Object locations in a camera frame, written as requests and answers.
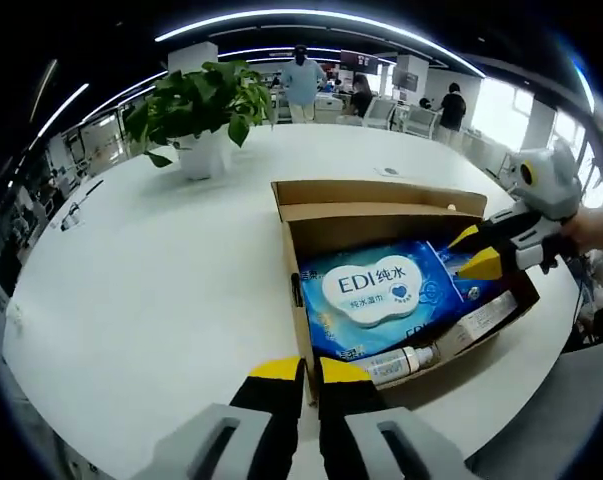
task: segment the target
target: cardboard box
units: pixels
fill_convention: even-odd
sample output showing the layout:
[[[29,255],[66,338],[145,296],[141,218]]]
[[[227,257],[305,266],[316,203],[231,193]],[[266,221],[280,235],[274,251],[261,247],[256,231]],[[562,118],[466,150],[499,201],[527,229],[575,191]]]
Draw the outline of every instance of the cardboard box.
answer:
[[[307,363],[307,385],[315,402],[315,358],[301,291],[299,261],[397,240],[449,242],[469,225],[481,221],[487,199],[476,193],[363,180],[273,182],[272,190],[281,218],[297,345]],[[514,322],[539,299],[524,272],[509,278],[507,288],[514,295],[517,308],[487,336],[452,358],[442,358],[429,369],[380,388],[410,381],[464,355]],[[433,340],[415,339],[415,342]]]

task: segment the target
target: green leaves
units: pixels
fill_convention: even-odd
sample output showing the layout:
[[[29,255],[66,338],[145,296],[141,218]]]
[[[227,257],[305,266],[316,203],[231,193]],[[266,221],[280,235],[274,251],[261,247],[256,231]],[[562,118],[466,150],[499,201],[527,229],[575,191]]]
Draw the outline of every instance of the green leaves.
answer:
[[[250,123],[248,122],[248,116],[233,113],[232,117],[230,117],[230,126],[228,127],[228,136],[230,137],[230,140],[241,147],[249,132]]]
[[[155,85],[142,103],[124,112],[123,123],[128,138],[139,142],[160,168],[171,162],[147,152],[152,148],[149,142],[178,145],[180,137],[216,132],[229,123],[228,136],[242,146],[250,125],[260,125],[265,118],[274,122],[270,93],[261,75],[242,60],[206,62],[202,71],[176,71]]]
[[[150,157],[150,160],[152,160],[152,163],[154,163],[154,166],[157,168],[167,167],[172,164],[172,162],[163,155],[157,155],[156,153],[148,152],[147,150],[143,153]]]

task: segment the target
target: desk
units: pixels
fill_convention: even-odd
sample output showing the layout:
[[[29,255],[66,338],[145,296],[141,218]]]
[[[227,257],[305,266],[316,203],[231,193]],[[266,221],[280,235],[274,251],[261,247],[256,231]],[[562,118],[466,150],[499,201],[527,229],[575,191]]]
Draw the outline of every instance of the desk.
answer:
[[[272,180],[462,189],[488,197],[487,215],[512,203],[453,150],[377,129],[258,127],[233,163],[226,176],[199,182],[146,158],[117,165],[69,200],[104,180],[81,206],[83,224],[48,227],[21,273],[13,303],[23,326],[8,322],[4,357],[52,428],[115,478],[143,468],[155,442],[205,406],[227,403],[253,366],[296,353]],[[407,178],[383,177],[375,170],[383,167]],[[577,287],[566,266],[530,274],[541,300],[524,318],[387,393],[465,457],[530,399],[570,332]],[[325,478],[316,418],[304,407],[290,478]]]

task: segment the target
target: black shirt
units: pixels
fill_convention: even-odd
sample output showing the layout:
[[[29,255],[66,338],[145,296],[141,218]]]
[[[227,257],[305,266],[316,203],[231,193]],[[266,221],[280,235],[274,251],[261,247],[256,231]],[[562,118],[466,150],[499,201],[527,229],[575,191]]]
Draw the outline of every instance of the black shirt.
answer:
[[[354,105],[355,113],[361,118],[363,118],[365,112],[368,111],[371,101],[372,94],[365,92],[357,92],[352,95],[352,98],[350,99],[350,103]]]
[[[441,102],[443,113],[439,125],[450,130],[459,131],[461,120],[465,115],[465,100],[458,93],[448,93]]]

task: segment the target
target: small bottle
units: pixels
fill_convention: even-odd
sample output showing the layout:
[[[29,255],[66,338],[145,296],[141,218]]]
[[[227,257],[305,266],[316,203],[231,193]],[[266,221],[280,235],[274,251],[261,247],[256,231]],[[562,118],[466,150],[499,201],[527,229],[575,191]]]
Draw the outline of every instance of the small bottle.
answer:
[[[405,347],[352,362],[370,374],[375,385],[407,377],[434,359],[432,347]]]

